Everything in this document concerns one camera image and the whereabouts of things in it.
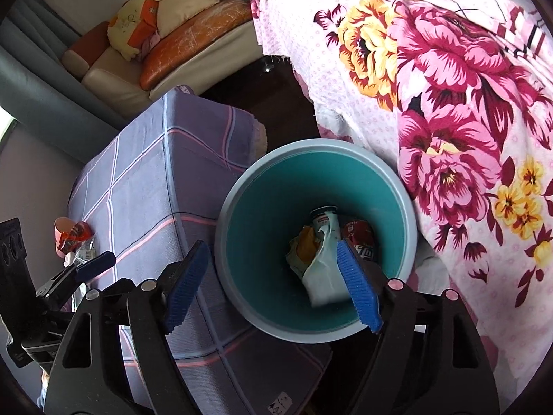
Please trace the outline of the person's left hand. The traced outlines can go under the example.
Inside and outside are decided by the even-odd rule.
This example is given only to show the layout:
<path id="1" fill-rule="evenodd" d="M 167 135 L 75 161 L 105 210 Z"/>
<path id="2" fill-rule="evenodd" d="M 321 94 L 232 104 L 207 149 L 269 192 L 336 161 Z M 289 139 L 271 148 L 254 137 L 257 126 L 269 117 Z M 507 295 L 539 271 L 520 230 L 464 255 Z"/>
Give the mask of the person's left hand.
<path id="1" fill-rule="evenodd" d="M 42 385 L 44 388 L 47 388 L 47 387 L 48 387 L 49 380 L 50 380 L 49 374 L 46 373 L 46 372 L 42 372 L 42 375 L 41 375 L 41 385 Z"/>

